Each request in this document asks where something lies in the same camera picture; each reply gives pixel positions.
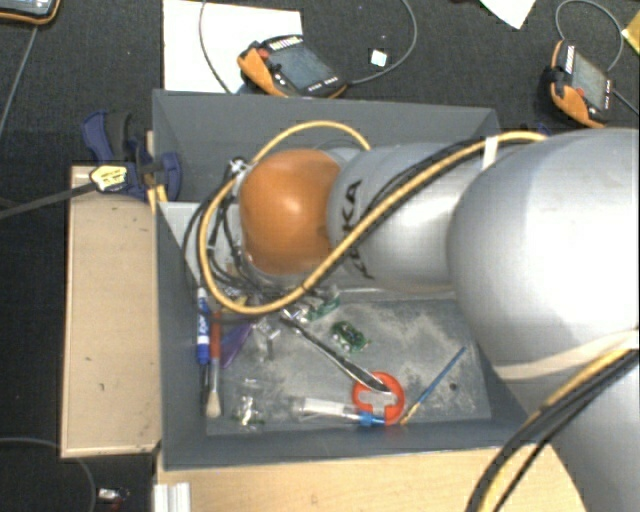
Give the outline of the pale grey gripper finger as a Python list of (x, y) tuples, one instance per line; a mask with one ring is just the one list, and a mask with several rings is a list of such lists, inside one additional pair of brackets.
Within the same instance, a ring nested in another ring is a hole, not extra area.
[(282, 309), (280, 321), (302, 336), (316, 350), (322, 353), (328, 360), (336, 365), (345, 375), (354, 382), (377, 393), (390, 393), (391, 389), (371, 371), (357, 365), (345, 356), (323, 343), (315, 334), (310, 332), (298, 319), (298, 315), (288, 309)]
[(268, 319), (261, 319), (253, 326), (253, 338), (261, 360), (272, 360), (274, 357), (274, 340), (278, 330)]

